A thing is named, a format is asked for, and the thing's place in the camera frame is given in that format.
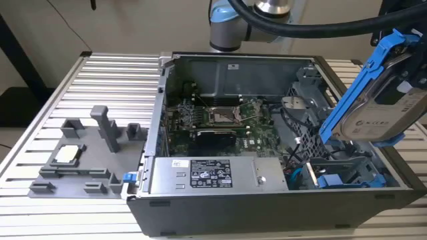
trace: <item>gray plastic stand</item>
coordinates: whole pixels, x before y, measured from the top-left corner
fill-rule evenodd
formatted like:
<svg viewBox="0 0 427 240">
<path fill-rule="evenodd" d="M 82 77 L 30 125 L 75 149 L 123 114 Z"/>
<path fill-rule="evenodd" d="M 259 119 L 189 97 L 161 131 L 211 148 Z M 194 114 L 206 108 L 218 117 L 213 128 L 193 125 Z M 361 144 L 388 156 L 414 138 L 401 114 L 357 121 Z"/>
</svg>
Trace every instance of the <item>gray plastic stand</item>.
<svg viewBox="0 0 427 240">
<path fill-rule="evenodd" d="M 95 106 L 91 112 L 101 128 L 83 127 L 75 118 L 66 120 L 65 136 L 30 186 L 31 198 L 122 197 L 122 177 L 139 168 L 147 129 L 138 123 L 118 127 L 115 121 L 109 120 L 107 111 L 106 106 Z M 57 156 L 66 145 L 77 145 L 79 152 L 70 162 L 58 162 Z"/>
</svg>

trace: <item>power supply label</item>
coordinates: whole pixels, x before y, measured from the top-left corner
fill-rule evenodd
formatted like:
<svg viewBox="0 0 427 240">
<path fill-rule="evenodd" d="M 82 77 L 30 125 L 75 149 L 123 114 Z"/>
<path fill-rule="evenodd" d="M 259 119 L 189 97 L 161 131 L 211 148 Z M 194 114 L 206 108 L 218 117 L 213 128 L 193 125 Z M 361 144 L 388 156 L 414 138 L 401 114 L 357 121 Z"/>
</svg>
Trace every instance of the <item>power supply label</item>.
<svg viewBox="0 0 427 240">
<path fill-rule="evenodd" d="M 233 188 L 233 168 L 230 160 L 191 160 L 193 188 Z"/>
</svg>

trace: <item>white wall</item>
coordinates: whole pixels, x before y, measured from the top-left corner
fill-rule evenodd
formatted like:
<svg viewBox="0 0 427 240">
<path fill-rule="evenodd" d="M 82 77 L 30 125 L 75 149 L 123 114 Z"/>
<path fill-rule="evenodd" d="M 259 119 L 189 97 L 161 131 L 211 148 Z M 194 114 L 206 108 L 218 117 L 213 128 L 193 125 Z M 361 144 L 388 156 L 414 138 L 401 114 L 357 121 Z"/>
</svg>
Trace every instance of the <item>white wall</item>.
<svg viewBox="0 0 427 240">
<path fill-rule="evenodd" d="M 95 52 L 159 53 L 209 51 L 209 0 L 51 0 Z M 303 24 L 322 24 L 373 17 L 381 0 L 309 0 Z M 0 0 L 0 13 L 49 86 L 67 74 L 86 45 L 69 29 L 46 0 Z M 291 54 L 362 59 L 372 54 L 370 36 L 298 39 Z M 282 46 L 246 43 L 242 51 L 281 54 Z M 0 55 L 0 72 L 22 85 Z"/>
</svg>

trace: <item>small circuit board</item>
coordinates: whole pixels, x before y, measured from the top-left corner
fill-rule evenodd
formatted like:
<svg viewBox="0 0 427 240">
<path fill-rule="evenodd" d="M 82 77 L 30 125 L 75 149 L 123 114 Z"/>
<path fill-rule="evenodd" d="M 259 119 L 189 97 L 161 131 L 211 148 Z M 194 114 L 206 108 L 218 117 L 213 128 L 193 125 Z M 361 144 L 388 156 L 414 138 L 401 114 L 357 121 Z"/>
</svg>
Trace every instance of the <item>small circuit board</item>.
<svg viewBox="0 0 427 240">
<path fill-rule="evenodd" d="M 174 157 L 282 157 L 286 145 L 263 99 L 238 106 L 195 106 L 186 100 L 167 109 L 169 149 Z"/>
</svg>

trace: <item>blue tab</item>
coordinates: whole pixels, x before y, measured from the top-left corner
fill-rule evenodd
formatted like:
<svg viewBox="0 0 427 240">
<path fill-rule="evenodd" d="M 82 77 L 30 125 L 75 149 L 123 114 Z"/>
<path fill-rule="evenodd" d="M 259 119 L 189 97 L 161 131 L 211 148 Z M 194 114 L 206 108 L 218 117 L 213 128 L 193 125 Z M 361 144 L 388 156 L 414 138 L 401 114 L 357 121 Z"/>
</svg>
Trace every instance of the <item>blue tab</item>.
<svg viewBox="0 0 427 240">
<path fill-rule="evenodd" d="M 135 184 L 138 179 L 137 173 L 126 173 L 123 174 L 123 182 L 129 184 Z"/>
</svg>

